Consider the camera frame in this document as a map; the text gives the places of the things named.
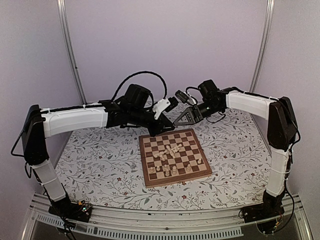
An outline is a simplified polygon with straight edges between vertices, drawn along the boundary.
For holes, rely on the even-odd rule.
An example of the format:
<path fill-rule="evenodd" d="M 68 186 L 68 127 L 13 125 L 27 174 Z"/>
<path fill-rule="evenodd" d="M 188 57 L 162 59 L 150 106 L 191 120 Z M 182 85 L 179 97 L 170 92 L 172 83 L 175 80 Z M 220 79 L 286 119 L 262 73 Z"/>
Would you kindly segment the wooden chess board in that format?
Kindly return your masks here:
<path fill-rule="evenodd" d="M 141 135 L 139 149 L 146 188 L 163 187 L 179 182 L 198 180 L 212 175 L 203 148 L 192 128 L 169 131 L 151 137 Z M 187 165 L 191 171 L 186 172 Z M 169 176 L 165 176 L 164 166 L 170 168 Z M 177 174 L 172 175 L 173 166 L 177 167 Z"/>

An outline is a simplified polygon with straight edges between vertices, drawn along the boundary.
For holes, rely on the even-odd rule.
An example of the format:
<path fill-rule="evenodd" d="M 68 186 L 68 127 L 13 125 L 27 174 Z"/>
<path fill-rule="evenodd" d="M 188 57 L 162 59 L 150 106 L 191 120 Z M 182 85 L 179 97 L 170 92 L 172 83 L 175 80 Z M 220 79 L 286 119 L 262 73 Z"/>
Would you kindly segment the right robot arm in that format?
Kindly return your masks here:
<path fill-rule="evenodd" d="M 262 218 L 269 218 L 282 204 L 292 164 L 292 148 L 301 139 L 291 100 L 286 96 L 274 98 L 247 92 L 235 86 L 219 89 L 211 79 L 196 89 L 202 96 L 202 103 L 190 104 L 174 121 L 175 126 L 194 125 L 215 113 L 223 114 L 226 109 L 267 120 L 271 169 L 258 213 Z"/>

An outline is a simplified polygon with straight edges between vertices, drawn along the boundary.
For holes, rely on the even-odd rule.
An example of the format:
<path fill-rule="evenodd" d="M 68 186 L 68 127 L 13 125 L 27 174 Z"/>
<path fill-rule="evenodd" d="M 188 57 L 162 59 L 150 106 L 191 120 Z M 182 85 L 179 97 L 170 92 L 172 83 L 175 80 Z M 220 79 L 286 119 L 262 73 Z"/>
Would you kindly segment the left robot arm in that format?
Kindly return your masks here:
<path fill-rule="evenodd" d="M 152 137 L 174 130 L 174 124 L 163 112 L 175 107 L 175 99 L 164 97 L 146 107 L 148 98 L 153 98 L 150 90 L 131 84 L 123 96 L 114 95 L 110 100 L 64 108 L 40 108 L 37 104 L 29 108 L 16 139 L 22 142 L 23 153 L 19 156 L 24 158 L 63 217 L 74 213 L 74 205 L 50 163 L 47 138 L 94 128 L 146 128 Z"/>

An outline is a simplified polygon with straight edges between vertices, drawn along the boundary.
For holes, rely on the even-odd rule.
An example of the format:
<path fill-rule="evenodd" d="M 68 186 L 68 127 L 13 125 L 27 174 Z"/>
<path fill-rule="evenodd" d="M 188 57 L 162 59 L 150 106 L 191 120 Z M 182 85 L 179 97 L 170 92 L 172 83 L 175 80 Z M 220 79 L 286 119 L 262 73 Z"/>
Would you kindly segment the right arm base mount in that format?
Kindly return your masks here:
<path fill-rule="evenodd" d="M 240 216 L 245 223 L 280 216 L 284 213 L 282 200 L 278 200 L 276 197 L 266 198 L 260 204 L 245 206 L 240 209 Z"/>

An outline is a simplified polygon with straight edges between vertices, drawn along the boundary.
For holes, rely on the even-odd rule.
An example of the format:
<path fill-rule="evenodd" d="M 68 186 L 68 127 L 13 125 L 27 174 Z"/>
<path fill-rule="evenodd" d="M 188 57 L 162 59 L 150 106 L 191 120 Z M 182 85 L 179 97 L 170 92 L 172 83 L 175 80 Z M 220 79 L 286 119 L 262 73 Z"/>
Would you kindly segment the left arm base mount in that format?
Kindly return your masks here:
<path fill-rule="evenodd" d="M 52 215 L 88 223 L 91 218 L 93 205 L 85 200 L 72 202 L 69 198 L 53 201 L 48 212 Z"/>

